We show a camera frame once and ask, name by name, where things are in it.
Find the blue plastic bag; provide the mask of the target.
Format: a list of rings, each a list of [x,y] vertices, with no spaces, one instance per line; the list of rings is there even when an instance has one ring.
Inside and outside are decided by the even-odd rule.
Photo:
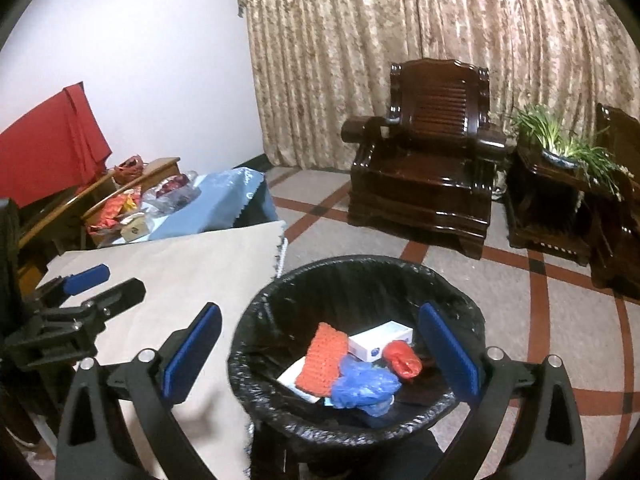
[[[385,367],[348,354],[341,359],[340,377],[331,387],[331,404],[339,410],[360,410],[371,417],[385,415],[400,389],[399,378]]]

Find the red cloth over furniture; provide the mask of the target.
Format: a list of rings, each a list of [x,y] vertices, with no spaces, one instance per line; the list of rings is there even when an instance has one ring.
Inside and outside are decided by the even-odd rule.
[[[86,185],[111,154],[84,85],[72,84],[1,133],[1,196],[25,207]]]

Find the red snack bags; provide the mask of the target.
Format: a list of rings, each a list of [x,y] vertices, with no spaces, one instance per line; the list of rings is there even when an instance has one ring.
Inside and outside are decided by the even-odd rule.
[[[98,211],[96,218],[88,222],[89,233],[101,233],[118,230],[122,227],[122,220],[140,211],[141,188],[134,186],[109,198]]]

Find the green potted plant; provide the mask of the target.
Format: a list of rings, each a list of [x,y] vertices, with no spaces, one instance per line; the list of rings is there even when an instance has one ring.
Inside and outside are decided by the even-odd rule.
[[[561,169],[579,169],[590,186],[606,188],[620,202],[623,200],[618,176],[631,177],[632,173],[616,162],[607,148],[591,145],[575,131],[565,130],[559,118],[543,105],[514,108],[510,121],[519,144]]]

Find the dark wooden side table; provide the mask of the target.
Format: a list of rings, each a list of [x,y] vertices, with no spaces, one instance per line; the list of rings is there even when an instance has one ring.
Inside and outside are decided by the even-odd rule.
[[[570,259],[589,262],[589,239],[597,202],[617,202],[603,185],[590,182],[584,168],[565,165],[535,138],[520,136],[506,173],[509,242]]]

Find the white blue small box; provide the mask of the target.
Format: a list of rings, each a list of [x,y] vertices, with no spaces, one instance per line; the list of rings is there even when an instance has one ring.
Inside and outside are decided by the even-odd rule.
[[[375,362],[382,358],[386,344],[394,340],[403,340],[412,344],[413,329],[396,321],[364,330],[348,337],[348,352],[362,362]]]

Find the black lined trash bin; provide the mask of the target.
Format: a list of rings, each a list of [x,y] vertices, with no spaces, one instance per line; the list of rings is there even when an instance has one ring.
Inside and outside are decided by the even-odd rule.
[[[433,270],[381,256],[329,258],[264,287],[242,314],[228,359],[231,389],[258,434],[299,458],[389,445],[456,407],[442,337],[421,333],[435,308],[473,344],[485,320]]]

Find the cream tissue box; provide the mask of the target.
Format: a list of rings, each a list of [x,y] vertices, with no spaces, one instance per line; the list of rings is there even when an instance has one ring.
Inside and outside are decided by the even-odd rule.
[[[133,214],[125,219],[125,223],[120,229],[120,236],[126,243],[131,243],[149,235],[150,232],[151,225],[146,220],[145,214]]]

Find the red woven basket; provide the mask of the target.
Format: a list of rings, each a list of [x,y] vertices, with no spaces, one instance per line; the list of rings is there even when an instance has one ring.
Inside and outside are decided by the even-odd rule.
[[[117,185],[123,186],[141,177],[143,170],[144,161],[140,155],[134,155],[114,167],[113,178]]]

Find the red plastic bag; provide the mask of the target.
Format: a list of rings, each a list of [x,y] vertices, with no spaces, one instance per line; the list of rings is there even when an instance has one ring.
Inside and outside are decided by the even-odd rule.
[[[421,373],[422,362],[410,344],[403,340],[394,340],[386,344],[383,359],[392,371],[401,379],[413,379]]]

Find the orange knitted cloth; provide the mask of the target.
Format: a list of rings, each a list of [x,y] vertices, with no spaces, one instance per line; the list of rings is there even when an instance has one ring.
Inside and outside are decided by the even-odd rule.
[[[321,322],[305,356],[302,371],[294,385],[312,396],[328,398],[334,382],[341,377],[340,364],[348,353],[348,336]]]

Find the blue table cloth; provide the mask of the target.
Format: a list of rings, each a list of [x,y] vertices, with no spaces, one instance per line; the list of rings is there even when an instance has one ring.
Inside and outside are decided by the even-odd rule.
[[[240,167],[206,174],[195,179],[195,188],[200,194],[191,203],[168,216],[152,219],[149,234],[134,243],[279,220],[266,176],[260,171]]]

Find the beige table cloth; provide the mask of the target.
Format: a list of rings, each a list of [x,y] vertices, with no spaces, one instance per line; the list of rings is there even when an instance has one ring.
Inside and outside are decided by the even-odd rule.
[[[141,304],[107,322],[96,337],[96,360],[126,363],[145,348],[159,349],[175,330],[188,326],[209,302],[220,307],[222,329],[186,400],[172,412],[195,451],[219,479],[243,479],[250,418],[229,385],[227,360],[235,327],[256,294],[277,275],[285,224],[75,250],[54,258],[47,280],[77,274],[104,263],[107,282],[67,300],[77,306],[116,284],[137,278],[146,294]]]

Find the clear bag of fruit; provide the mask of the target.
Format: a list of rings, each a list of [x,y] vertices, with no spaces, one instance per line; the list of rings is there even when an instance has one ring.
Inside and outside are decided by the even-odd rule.
[[[198,198],[201,190],[194,184],[198,174],[193,171],[167,177],[142,194],[142,202],[154,216],[167,216],[189,205]]]

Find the brown patterned curtain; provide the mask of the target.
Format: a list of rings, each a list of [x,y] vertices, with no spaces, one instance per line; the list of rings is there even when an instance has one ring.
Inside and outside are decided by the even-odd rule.
[[[639,111],[639,50],[608,0],[240,0],[264,150],[278,166],[346,169],[350,116],[382,115],[393,63],[485,67],[490,114],[544,105],[582,136],[594,110]]]

